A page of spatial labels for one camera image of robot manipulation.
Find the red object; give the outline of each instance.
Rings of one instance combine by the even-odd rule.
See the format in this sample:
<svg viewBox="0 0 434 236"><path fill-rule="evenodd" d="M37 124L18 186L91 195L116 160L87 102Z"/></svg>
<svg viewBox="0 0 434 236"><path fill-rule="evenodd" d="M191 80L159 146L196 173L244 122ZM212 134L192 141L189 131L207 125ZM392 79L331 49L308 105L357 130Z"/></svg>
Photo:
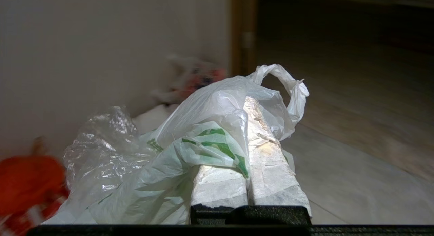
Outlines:
<svg viewBox="0 0 434 236"><path fill-rule="evenodd" d="M26 211L62 191L64 168L49 156L11 157L0 162L0 217Z"/></svg>

